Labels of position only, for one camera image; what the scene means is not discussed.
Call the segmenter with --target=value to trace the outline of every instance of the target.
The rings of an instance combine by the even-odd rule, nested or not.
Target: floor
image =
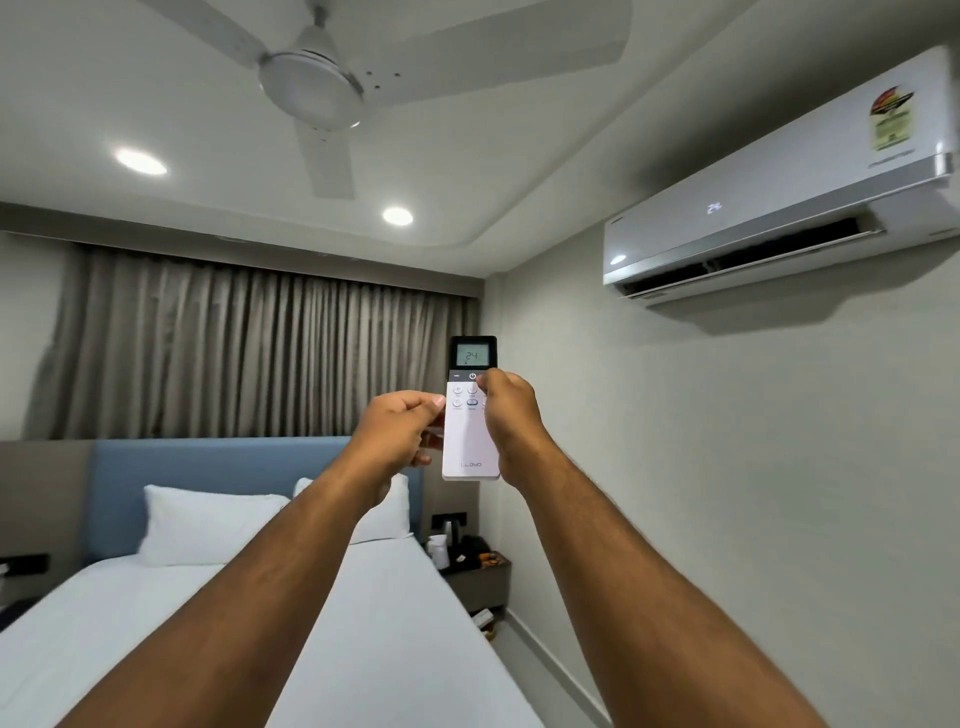
[[[492,644],[546,728],[596,728],[508,622]]]

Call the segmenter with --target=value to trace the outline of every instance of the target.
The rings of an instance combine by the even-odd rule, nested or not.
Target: fan blade
[[[313,184],[314,197],[324,200],[353,200],[353,165],[343,132],[325,132],[302,121],[297,126],[300,153]]]
[[[616,63],[632,0],[546,0],[350,61],[364,101],[393,106]]]
[[[256,68],[269,51],[222,12],[204,0],[140,0],[225,56],[247,68]]]

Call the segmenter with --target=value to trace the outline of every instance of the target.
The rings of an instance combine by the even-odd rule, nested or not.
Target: forearm
[[[371,505],[352,478],[334,463],[60,726],[263,726]]]
[[[525,457],[520,490],[615,724],[823,725],[559,449]]]

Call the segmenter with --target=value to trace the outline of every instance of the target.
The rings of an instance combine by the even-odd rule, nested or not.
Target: white pillow
[[[308,477],[302,477],[294,487],[294,497],[312,483]],[[410,481],[403,473],[397,473],[390,481],[390,492],[383,502],[371,508],[364,515],[353,535],[351,544],[383,539],[402,539],[410,535]]]
[[[147,535],[137,554],[151,567],[225,564],[290,502],[148,485]]]

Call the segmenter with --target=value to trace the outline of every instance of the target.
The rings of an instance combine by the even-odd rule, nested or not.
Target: blue upholstered headboard
[[[291,497],[316,477],[349,437],[100,440],[90,465],[84,533],[87,563],[136,553],[147,532],[145,485],[242,496]],[[410,529],[420,534],[423,473],[410,478]]]

